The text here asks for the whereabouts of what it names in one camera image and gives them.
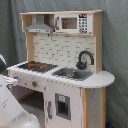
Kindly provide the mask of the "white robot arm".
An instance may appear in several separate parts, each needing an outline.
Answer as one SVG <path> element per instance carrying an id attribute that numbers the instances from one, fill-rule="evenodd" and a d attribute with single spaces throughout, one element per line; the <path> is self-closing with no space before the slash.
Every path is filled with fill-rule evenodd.
<path id="1" fill-rule="evenodd" d="M 28 113 L 7 88 L 5 69 L 6 61 L 0 54 L 0 128 L 40 128 L 38 118 Z"/>

